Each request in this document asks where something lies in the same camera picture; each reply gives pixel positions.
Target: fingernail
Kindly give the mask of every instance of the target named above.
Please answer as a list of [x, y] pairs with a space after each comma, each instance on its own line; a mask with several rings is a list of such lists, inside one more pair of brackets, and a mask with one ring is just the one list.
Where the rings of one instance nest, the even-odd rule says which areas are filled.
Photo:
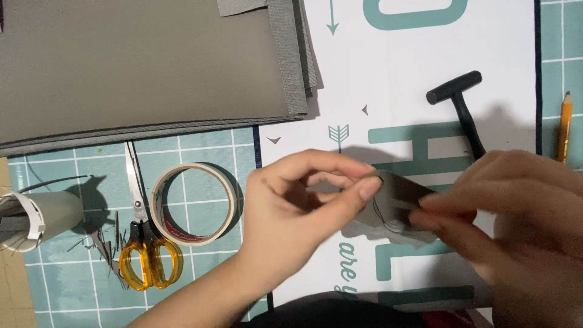
[[362, 182], [359, 194], [363, 201], [369, 201], [381, 188], [382, 181], [378, 177], [368, 177]]
[[419, 200], [419, 205], [421, 207], [431, 207], [432, 205], [441, 203], [444, 200], [445, 197], [442, 194], [435, 193], [421, 198], [421, 200]]
[[435, 221], [430, 216], [424, 213], [411, 214], [411, 216], [409, 217], [409, 222], [411, 222], [411, 225], [413, 225], [415, 228], [422, 230], [435, 232], [441, 229], [441, 225], [439, 224], [439, 222]]

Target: hammer head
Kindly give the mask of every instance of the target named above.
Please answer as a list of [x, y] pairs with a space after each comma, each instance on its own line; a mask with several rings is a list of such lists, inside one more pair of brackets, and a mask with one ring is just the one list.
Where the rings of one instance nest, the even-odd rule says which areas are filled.
[[427, 92], [427, 101], [430, 104], [435, 105], [438, 102], [442, 102], [445, 99], [453, 97], [457, 93], [462, 93], [468, 90], [481, 81], [482, 73], [478, 71], [472, 71]]

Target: teal arrow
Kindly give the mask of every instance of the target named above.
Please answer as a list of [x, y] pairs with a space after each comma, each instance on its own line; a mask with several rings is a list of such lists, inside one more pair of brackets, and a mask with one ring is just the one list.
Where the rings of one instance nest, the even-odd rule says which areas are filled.
[[331, 18], [331, 23], [330, 25], [326, 25], [328, 26], [328, 28], [330, 29], [330, 32], [332, 32], [332, 35], [334, 35], [334, 32], [336, 32], [336, 28], [338, 27], [338, 24], [340, 23], [336, 23], [334, 24], [334, 5], [332, 3], [333, 0], [330, 0], [330, 18]]

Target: hand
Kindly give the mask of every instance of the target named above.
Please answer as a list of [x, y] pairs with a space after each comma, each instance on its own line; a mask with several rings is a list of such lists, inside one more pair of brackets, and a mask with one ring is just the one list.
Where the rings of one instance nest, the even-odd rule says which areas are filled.
[[[374, 168], [334, 152], [307, 150], [257, 169], [247, 178], [244, 238], [234, 256], [257, 297], [298, 272], [316, 248], [342, 229], [381, 186]], [[345, 190], [306, 190], [329, 182]]]
[[[583, 327], [577, 173], [523, 151], [489, 152], [420, 206], [412, 224], [434, 231], [494, 286], [496, 327]], [[477, 209], [498, 215], [494, 239], [472, 225]]]

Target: hammer handle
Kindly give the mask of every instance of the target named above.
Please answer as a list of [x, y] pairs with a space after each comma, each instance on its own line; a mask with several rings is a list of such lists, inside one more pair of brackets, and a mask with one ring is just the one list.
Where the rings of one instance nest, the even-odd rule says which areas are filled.
[[484, 150], [484, 146], [482, 146], [480, 136], [477, 134], [476, 124], [473, 122], [472, 115], [466, 106], [463, 94], [458, 92], [451, 98], [451, 100], [454, 103], [455, 110], [458, 112], [459, 123], [462, 126], [463, 132], [466, 134], [466, 137], [470, 142], [474, 159], [478, 160], [486, 153], [486, 151]]

